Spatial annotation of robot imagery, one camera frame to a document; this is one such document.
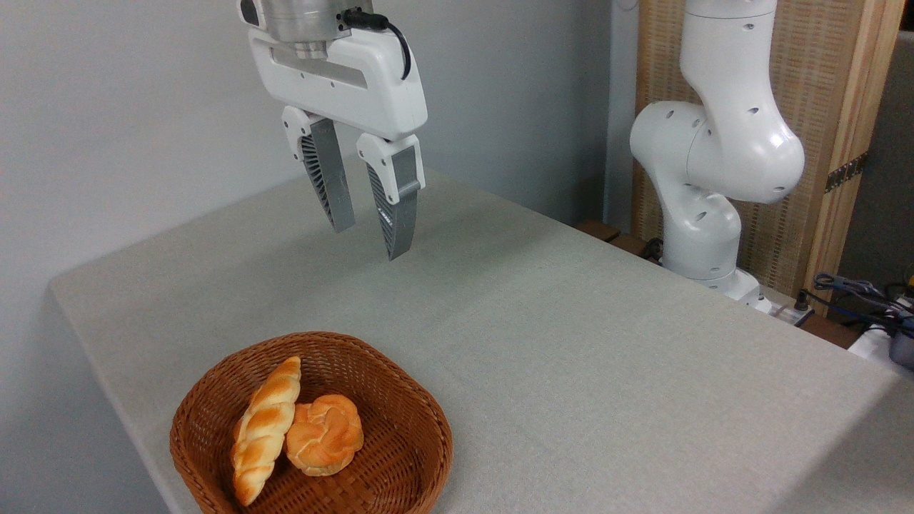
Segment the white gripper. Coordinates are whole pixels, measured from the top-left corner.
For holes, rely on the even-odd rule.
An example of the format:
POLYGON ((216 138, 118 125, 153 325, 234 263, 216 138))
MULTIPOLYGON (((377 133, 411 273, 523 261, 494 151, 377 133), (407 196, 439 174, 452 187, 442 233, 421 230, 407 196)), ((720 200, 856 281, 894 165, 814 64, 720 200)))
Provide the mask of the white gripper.
POLYGON ((352 227, 355 215, 332 120, 366 131, 356 149, 368 169, 388 259, 397 259, 411 247, 418 192, 426 186, 420 141, 411 134, 428 120, 418 68, 401 78, 397 36, 353 29, 328 44, 325 59, 301 59, 257 29, 249 29, 248 39, 266 90, 288 105, 281 117, 288 146, 335 232, 352 227))

